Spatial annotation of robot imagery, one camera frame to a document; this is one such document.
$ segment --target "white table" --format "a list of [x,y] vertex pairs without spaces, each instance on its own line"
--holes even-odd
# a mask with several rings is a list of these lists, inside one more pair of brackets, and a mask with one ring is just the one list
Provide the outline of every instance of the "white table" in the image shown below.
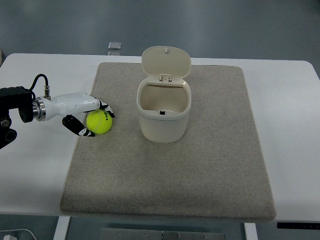
[[[16,53],[0,68],[0,88],[29,88],[46,74],[51,96],[91,92],[102,62],[140,63],[138,56]],[[320,221],[320,81],[305,61],[192,58],[193,65],[243,69],[277,212],[276,221]],[[43,96],[44,81],[34,92]],[[17,139],[0,149],[0,214],[60,213],[77,136],[55,116],[23,123],[10,110]]]

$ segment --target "white plug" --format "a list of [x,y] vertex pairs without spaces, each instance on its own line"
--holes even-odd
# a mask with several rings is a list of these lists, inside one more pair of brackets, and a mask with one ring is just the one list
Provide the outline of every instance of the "white plug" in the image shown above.
[[3,240],[17,240],[17,238],[11,235],[6,235],[4,236]]

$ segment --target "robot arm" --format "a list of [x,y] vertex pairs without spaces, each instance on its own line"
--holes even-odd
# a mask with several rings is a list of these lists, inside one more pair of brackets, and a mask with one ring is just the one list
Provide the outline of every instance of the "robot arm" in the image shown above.
[[97,109],[106,110],[112,118],[115,117],[111,107],[105,102],[96,99],[86,93],[76,92],[53,97],[51,100],[45,97],[37,97],[33,102],[34,118],[38,121],[48,121],[56,115],[64,117],[62,124],[79,136],[94,137],[73,115],[92,112]]
[[[37,80],[44,77],[44,97],[36,97],[33,88]],[[12,120],[9,116],[10,109],[19,109],[19,114],[24,123],[33,119],[48,121],[56,115],[63,117],[62,124],[78,136],[94,137],[73,115],[87,113],[97,109],[106,110],[112,118],[115,117],[111,107],[105,102],[86,93],[77,92],[64,94],[51,98],[49,94],[48,79],[44,74],[35,77],[30,89],[23,86],[0,89],[0,149],[14,141],[17,132],[10,129]]]

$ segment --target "screw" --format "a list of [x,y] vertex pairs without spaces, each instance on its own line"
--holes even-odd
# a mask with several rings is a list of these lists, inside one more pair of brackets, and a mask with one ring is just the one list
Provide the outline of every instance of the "screw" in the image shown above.
[[8,119],[4,119],[3,121],[1,121],[2,128],[7,128],[9,126],[10,126],[10,121]]

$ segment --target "white robotic hand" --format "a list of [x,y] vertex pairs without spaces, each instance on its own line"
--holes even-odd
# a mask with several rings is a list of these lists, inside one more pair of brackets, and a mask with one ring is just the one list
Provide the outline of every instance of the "white robotic hand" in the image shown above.
[[47,121],[56,115],[64,117],[62,124],[79,136],[94,137],[73,115],[92,112],[97,109],[107,111],[112,118],[115,117],[111,107],[105,102],[96,99],[86,93],[77,92],[53,97],[51,100],[45,97],[37,97],[33,102],[33,118],[38,121]]

